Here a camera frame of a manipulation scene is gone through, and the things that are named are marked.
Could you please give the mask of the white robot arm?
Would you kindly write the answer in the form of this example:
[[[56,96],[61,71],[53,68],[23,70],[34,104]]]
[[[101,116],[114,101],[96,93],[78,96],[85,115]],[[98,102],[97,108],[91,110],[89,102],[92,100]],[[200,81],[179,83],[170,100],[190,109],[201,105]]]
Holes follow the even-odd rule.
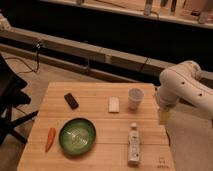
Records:
[[[213,89],[201,84],[201,68],[194,61],[184,61],[164,69],[159,75],[161,85],[155,93],[159,105],[159,124],[165,125],[170,109],[179,99],[207,112],[213,118]]]

